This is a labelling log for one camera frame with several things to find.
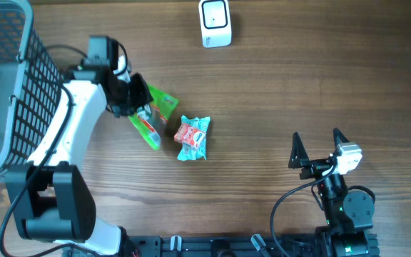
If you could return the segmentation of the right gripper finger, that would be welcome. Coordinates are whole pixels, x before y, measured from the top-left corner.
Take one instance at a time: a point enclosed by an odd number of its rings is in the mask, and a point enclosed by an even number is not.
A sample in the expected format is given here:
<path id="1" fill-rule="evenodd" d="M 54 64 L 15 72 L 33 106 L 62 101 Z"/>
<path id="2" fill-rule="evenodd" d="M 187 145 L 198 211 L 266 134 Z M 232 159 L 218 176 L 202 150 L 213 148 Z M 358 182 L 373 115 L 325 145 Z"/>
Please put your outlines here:
<path id="1" fill-rule="evenodd" d="M 344 148 L 348 146 L 349 140 L 343 135 L 339 128 L 333 129 L 333 141 L 336 152 L 343 152 Z"/>
<path id="2" fill-rule="evenodd" d="M 298 132 L 293 134 L 292 150 L 289 158 L 288 167 L 302 168 L 308 165 L 309 157 Z"/>

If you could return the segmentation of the green snack bag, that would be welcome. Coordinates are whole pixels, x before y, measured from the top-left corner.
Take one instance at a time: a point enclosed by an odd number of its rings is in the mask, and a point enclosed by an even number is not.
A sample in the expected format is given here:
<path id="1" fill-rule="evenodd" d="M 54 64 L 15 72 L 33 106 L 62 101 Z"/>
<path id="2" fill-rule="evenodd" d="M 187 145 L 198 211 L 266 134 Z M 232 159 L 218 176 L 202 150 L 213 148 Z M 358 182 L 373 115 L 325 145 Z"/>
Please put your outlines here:
<path id="1" fill-rule="evenodd" d="M 153 97 L 152 102 L 138 108 L 137 112 L 128 119 L 148 145 L 158 150 L 161 146 L 161 136 L 178 105 L 178 99 L 150 84 L 148 89 Z"/>

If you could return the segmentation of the small orange white box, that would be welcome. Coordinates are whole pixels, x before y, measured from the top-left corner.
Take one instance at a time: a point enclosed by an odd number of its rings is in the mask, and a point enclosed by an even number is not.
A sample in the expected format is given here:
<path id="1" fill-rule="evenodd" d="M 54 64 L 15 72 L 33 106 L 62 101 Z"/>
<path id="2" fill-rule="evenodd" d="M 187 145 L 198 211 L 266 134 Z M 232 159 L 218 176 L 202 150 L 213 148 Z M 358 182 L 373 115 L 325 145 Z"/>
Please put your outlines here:
<path id="1" fill-rule="evenodd" d="M 174 135 L 174 140 L 178 143 L 186 144 L 191 148 L 198 150 L 202 142 L 206 139 L 206 132 L 200 129 L 182 123 Z"/>

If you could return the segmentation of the teal tissue packet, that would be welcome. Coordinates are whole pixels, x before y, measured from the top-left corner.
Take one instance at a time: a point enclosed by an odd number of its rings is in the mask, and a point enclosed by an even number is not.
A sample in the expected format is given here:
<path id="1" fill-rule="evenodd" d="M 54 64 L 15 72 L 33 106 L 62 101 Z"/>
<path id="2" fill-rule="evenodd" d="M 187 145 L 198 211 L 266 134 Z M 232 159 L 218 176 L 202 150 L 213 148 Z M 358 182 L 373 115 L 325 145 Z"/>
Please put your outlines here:
<path id="1" fill-rule="evenodd" d="M 188 124 L 196 129 L 203 131 L 204 133 L 207 132 L 209 124 L 210 124 L 210 117 L 198 118 L 195 117 L 194 119 L 189 119 L 186 116 L 181 117 L 181 123 Z M 206 156 L 206 138 L 203 139 L 198 149 L 194 149 L 187 144 L 182 145 L 182 149 L 178 154 L 179 161 L 194 161 L 201 158 L 207 159 Z"/>

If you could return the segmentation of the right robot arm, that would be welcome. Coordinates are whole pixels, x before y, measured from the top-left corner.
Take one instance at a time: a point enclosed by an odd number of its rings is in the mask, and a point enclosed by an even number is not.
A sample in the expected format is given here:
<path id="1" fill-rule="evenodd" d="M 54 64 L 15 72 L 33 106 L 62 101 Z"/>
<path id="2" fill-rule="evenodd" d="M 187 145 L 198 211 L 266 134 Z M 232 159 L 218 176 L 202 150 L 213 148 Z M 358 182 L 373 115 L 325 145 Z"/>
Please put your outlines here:
<path id="1" fill-rule="evenodd" d="M 300 179 L 312 179 L 315 200 L 325 214 L 326 226 L 315 230 L 322 256 L 379 256 L 373 227 L 375 194 L 364 186 L 347 186 L 345 175 L 355 170 L 362 149 L 333 129 L 335 150 L 327 157 L 311 160 L 297 132 L 293 134 L 288 167 L 301 170 Z"/>

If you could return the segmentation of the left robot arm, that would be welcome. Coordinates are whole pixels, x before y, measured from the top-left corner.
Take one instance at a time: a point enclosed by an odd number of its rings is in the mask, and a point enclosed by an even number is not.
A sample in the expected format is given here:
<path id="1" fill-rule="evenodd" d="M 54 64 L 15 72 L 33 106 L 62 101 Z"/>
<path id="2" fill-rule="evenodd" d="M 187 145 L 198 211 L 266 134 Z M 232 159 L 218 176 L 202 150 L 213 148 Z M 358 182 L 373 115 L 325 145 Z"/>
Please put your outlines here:
<path id="1" fill-rule="evenodd" d="M 104 111 L 115 117 L 153 115 L 147 83 L 128 67 L 122 43 L 91 36 L 80 65 L 54 80 L 61 96 L 45 136 L 25 164 L 6 173 L 11 205 L 2 228 L 13 221 L 21 238 L 50 243 L 53 251 L 139 255 L 124 228 L 97 216 L 80 172 L 91 133 Z"/>

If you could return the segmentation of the white barcode scanner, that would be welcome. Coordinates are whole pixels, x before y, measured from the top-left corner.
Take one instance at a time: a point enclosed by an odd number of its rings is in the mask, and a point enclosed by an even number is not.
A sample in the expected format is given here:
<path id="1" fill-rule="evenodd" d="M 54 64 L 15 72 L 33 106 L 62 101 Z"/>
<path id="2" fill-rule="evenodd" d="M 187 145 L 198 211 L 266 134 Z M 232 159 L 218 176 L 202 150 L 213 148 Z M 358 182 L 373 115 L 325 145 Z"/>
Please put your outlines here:
<path id="1" fill-rule="evenodd" d="M 200 0 L 198 13 L 203 47 L 216 48 L 231 44 L 232 27 L 228 0 Z"/>

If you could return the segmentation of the grey plastic mesh basket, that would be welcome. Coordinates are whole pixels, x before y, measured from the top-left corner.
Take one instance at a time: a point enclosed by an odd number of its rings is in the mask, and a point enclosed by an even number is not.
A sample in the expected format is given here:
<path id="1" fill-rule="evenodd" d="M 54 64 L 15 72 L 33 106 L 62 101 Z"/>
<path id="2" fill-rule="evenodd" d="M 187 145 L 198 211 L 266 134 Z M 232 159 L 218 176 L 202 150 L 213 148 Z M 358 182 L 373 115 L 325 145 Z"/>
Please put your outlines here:
<path id="1" fill-rule="evenodd" d="M 0 183 L 37 148 L 58 107 L 60 77 L 28 1 L 0 1 Z"/>

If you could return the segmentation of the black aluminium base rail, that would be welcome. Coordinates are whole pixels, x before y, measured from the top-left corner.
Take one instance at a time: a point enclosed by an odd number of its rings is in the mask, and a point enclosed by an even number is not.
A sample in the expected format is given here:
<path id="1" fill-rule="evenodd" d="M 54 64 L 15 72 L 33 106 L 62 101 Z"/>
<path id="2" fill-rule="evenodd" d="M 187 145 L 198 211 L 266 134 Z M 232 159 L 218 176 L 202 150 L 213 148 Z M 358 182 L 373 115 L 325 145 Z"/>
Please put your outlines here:
<path id="1" fill-rule="evenodd" d="M 133 236 L 137 248 L 133 256 L 280 256 L 271 237 L 180 237 Z M 370 256 L 378 257 L 380 248 L 375 234 L 327 236 L 319 234 L 285 234 L 279 244 L 289 256 Z"/>

